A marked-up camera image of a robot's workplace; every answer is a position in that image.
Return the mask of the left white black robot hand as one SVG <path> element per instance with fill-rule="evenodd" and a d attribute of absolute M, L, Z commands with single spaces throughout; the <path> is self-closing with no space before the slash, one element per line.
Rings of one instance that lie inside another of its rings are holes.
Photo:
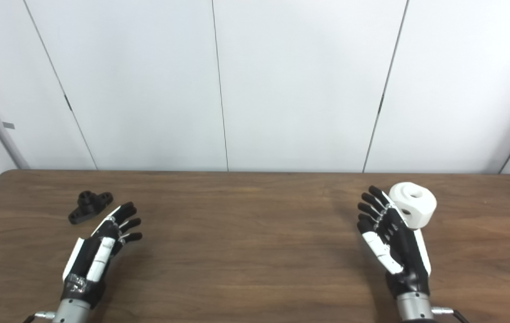
<path fill-rule="evenodd" d="M 129 232 L 142 223 L 133 218 L 137 208 L 127 202 L 111 211 L 90 237 L 77 239 L 63 272 L 61 299 L 77 299 L 94 309 L 106 289 L 105 276 L 111 259 L 128 243 L 141 240 L 140 232 Z"/>

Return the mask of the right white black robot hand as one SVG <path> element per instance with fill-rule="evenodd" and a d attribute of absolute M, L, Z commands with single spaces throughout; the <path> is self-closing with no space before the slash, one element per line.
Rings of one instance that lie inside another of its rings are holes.
<path fill-rule="evenodd" d="M 380 188 L 370 186 L 361 198 L 357 228 L 384 266 L 392 296 L 410 292 L 429 296 L 431 266 L 423 239 L 408 227 L 398 206 Z"/>

